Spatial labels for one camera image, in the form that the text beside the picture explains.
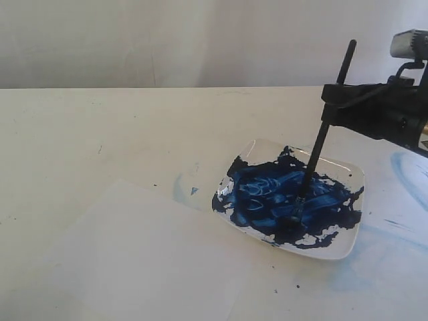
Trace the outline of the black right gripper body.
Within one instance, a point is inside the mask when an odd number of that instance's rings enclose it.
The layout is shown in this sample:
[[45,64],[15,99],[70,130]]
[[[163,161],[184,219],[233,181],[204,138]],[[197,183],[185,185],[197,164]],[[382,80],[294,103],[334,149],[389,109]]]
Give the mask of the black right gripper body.
[[389,84],[386,140],[407,150],[427,150],[427,76],[417,86],[398,76]]

